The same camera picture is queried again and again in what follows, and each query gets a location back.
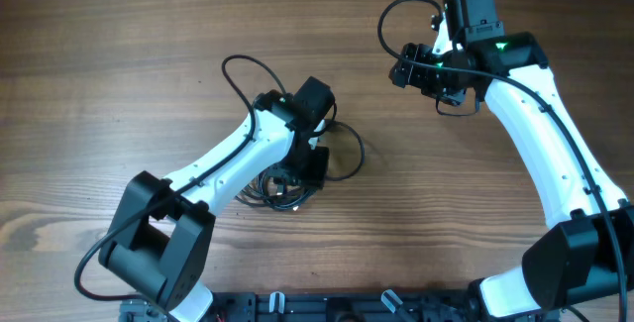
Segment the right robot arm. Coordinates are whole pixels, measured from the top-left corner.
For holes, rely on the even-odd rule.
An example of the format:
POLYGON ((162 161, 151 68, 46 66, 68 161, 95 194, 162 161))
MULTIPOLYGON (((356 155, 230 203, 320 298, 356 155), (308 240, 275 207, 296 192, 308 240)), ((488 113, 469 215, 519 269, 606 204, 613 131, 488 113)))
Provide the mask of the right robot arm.
POLYGON ((438 113, 456 116, 468 95, 501 122, 537 189, 547 233, 518 267, 475 283, 480 317, 509 320, 633 288, 633 207, 600 167, 530 33, 509 35, 494 0, 435 4, 432 46, 395 54, 393 84, 418 88, 438 113))

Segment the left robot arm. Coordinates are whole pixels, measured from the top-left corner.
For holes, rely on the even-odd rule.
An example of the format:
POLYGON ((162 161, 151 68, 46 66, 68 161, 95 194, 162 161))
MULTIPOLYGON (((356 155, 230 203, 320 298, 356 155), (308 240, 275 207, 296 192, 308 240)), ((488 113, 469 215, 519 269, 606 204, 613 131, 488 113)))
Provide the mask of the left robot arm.
POLYGON ((200 280, 216 218, 267 171, 285 184, 323 187, 329 151, 317 144, 335 103, 310 77, 294 94, 257 97, 253 112, 194 163, 158 178, 146 171, 126 186, 98 261, 174 321, 199 321, 213 303, 200 280))

